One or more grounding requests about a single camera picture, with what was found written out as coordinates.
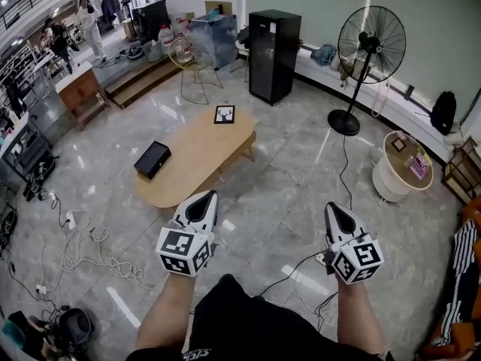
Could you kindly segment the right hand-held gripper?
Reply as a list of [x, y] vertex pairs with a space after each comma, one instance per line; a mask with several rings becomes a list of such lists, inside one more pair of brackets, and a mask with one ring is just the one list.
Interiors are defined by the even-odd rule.
[[371, 279], [384, 263], [378, 240], [357, 214], [336, 202], [327, 203], [324, 216], [327, 274], [339, 276], [346, 285]]

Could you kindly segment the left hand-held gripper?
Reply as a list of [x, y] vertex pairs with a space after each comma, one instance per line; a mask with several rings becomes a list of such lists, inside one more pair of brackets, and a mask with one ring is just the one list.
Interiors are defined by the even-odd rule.
[[213, 255], [219, 197], [206, 190], [177, 207], [174, 219], [162, 227], [156, 253], [167, 272], [195, 277]]

